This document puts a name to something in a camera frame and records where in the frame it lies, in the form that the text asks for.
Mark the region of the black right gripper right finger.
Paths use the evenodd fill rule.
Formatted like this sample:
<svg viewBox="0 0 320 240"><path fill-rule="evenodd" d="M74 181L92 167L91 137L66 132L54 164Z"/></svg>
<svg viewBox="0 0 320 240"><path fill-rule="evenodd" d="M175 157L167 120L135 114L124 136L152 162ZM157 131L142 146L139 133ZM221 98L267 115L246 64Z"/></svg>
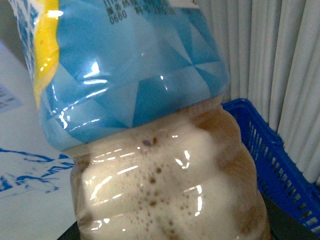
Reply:
<svg viewBox="0 0 320 240"><path fill-rule="evenodd" d="M268 215L272 240L319 240L320 237L307 229L262 194Z"/></svg>

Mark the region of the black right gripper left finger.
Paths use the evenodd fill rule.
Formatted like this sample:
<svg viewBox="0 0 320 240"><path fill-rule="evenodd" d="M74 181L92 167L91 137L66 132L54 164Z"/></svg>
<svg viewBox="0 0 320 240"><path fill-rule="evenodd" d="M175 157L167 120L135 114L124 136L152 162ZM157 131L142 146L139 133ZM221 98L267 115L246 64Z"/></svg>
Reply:
<svg viewBox="0 0 320 240"><path fill-rule="evenodd" d="M57 240L80 240L78 223L73 223Z"/></svg>

